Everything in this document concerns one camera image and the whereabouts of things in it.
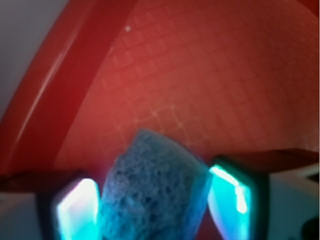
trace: light panel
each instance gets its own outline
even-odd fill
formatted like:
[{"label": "light panel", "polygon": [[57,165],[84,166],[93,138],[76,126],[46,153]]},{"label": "light panel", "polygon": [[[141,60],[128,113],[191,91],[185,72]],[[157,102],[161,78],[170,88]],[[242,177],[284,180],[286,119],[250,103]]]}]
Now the light panel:
[{"label": "light panel", "polygon": [[98,186],[92,179],[85,178],[56,208],[61,239],[96,239],[98,209]]},{"label": "light panel", "polygon": [[224,239],[250,238],[251,190],[219,165],[209,170],[208,195],[211,216]]}]

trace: grid pattern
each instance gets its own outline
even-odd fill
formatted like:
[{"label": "grid pattern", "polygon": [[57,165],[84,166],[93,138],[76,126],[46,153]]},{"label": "grid pattern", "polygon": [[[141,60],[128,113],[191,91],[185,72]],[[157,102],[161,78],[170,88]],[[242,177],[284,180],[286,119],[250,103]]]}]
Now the grid pattern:
[{"label": "grid pattern", "polygon": [[319,151],[319,19],[292,0],[139,0],[55,168],[104,177],[139,128],[207,163],[225,152]]}]

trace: glowing cyan light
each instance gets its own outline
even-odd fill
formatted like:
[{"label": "glowing cyan light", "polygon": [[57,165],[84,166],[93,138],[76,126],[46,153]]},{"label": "glowing cyan light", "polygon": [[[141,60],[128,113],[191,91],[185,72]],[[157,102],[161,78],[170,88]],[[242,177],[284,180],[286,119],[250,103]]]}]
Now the glowing cyan light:
[{"label": "glowing cyan light", "polygon": [[223,239],[247,240],[251,237],[252,191],[226,169],[215,165],[209,170],[212,184],[208,205]]},{"label": "glowing cyan light", "polygon": [[235,187],[236,210],[242,214],[245,214],[248,211],[248,206],[246,203],[244,191],[245,191],[245,189],[242,186]]},{"label": "glowing cyan light", "polygon": [[216,176],[226,180],[228,183],[235,186],[234,192],[236,195],[236,210],[239,213],[245,214],[248,211],[248,206],[245,199],[245,188],[244,186],[235,179],[232,175],[227,173],[223,168],[219,166],[213,166],[209,170],[211,173],[215,174]]},{"label": "glowing cyan light", "polygon": [[212,168],[210,168],[210,172],[226,180],[227,182],[231,183],[235,187],[239,186],[239,182],[219,166],[213,166]]},{"label": "glowing cyan light", "polygon": [[99,190],[89,178],[81,180],[57,206],[57,218],[62,239],[95,239]]}]

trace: sponge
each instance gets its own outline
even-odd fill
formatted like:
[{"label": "sponge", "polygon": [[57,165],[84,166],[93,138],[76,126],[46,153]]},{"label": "sponge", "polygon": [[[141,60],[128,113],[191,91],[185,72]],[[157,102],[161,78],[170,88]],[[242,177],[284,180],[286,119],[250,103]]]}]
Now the sponge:
[{"label": "sponge", "polygon": [[100,239],[194,239],[210,185],[211,174],[200,159],[175,141],[141,129],[106,177]]}]

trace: gray wall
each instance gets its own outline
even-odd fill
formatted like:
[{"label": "gray wall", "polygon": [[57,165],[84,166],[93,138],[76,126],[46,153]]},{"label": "gray wall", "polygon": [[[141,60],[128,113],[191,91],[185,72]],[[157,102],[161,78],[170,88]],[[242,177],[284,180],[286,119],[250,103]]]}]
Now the gray wall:
[{"label": "gray wall", "polygon": [[0,0],[0,121],[68,0]]}]

